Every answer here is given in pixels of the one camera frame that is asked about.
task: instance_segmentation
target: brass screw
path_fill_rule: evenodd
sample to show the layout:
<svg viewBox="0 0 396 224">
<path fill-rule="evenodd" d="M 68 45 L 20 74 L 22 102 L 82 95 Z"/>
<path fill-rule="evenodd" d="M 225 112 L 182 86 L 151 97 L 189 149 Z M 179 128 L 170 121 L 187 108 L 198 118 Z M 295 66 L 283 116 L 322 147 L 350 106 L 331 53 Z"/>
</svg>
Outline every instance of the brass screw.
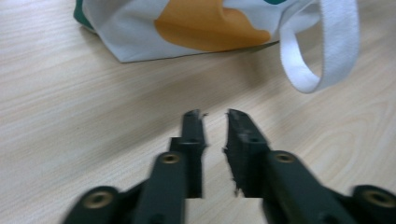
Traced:
<svg viewBox="0 0 396 224">
<path fill-rule="evenodd" d="M 83 202 L 84 206 L 91 209 L 102 208 L 113 201 L 113 195 L 108 191 L 97 191 L 90 194 Z"/>
<path fill-rule="evenodd" d="M 180 157 L 176 154 L 163 155 L 163 163 L 172 164 L 172 163 L 177 163 L 179 160 Z"/>
<path fill-rule="evenodd" d="M 363 192 L 363 197 L 369 203 L 377 206 L 392 208 L 396 206 L 396 201 L 388 194 L 377 190 L 366 190 Z"/>
<path fill-rule="evenodd" d="M 278 153 L 275 155 L 275 157 L 280 162 L 285 162 L 285 163 L 294 162 L 294 158 L 286 153 Z"/>
</svg>

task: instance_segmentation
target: wood grain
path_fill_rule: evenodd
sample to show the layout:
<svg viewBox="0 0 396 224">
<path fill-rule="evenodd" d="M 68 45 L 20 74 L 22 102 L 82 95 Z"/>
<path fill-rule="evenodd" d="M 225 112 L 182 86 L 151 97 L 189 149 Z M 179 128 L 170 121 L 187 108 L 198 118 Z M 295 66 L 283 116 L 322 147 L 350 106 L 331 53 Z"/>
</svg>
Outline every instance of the wood grain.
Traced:
<svg viewBox="0 0 396 224">
<path fill-rule="evenodd" d="M 128 189 L 200 108 L 210 147 L 205 199 L 188 223 L 265 223 L 259 200 L 235 198 L 221 153 L 228 108 L 250 114 L 273 149 L 297 154 L 326 186 L 396 192 L 396 4 L 360 0 L 361 56 L 319 93 L 287 81 L 278 46 L 118 63 L 72 19 L 74 1 L 0 2 L 0 223 L 60 223 L 78 195 Z M 320 30 L 299 35 L 320 70 Z"/>
</svg>

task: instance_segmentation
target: white strap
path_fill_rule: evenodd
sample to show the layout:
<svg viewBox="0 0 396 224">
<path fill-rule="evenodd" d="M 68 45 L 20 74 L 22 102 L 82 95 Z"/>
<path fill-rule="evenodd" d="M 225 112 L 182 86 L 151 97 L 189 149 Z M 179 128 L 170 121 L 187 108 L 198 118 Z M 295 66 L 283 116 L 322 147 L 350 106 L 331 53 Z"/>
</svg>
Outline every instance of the white strap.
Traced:
<svg viewBox="0 0 396 224">
<path fill-rule="evenodd" d="M 293 15 L 286 13 L 287 18 L 282 21 L 280 57 L 291 84 L 300 92 L 311 93 L 341 81 L 350 73 L 359 53 L 359 18 L 355 0 L 319 0 L 323 58 L 322 75 L 318 77 L 304 62 L 295 35 L 299 32 L 296 26 L 299 21 L 294 20 L 316 1 L 302 2 L 305 6 L 301 10 Z"/>
</svg>

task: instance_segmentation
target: light wood surface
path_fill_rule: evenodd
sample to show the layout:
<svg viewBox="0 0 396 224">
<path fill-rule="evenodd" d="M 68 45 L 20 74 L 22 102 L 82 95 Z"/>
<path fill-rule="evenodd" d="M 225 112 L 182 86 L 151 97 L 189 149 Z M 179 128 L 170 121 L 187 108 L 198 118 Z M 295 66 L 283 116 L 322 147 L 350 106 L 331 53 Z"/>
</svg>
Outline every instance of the light wood surface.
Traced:
<svg viewBox="0 0 396 224">
<path fill-rule="evenodd" d="M 179 135 L 181 115 L 209 113 L 205 199 L 188 223 L 265 223 L 260 200 L 235 198 L 221 148 L 228 108 L 249 113 L 273 149 L 297 154 L 326 186 L 396 192 L 396 2 L 360 0 L 361 56 L 319 93 L 287 81 L 278 46 L 118 63 L 72 18 L 74 1 L 0 2 L 0 223 L 60 223 L 87 189 L 126 190 Z M 300 35 L 320 70 L 320 30 Z"/>
</svg>

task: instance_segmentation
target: tote bag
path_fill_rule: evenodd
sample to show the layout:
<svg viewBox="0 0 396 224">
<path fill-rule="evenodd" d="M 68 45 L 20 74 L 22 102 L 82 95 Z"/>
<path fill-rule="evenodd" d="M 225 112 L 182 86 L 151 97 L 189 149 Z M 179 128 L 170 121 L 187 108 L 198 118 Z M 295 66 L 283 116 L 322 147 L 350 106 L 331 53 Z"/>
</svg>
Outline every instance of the tote bag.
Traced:
<svg viewBox="0 0 396 224">
<path fill-rule="evenodd" d="M 280 60 L 300 92 L 350 73 L 359 52 L 355 0 L 77 0 L 75 18 L 122 63 L 280 42 Z M 296 34 L 322 27 L 322 74 L 305 64 Z"/>
</svg>

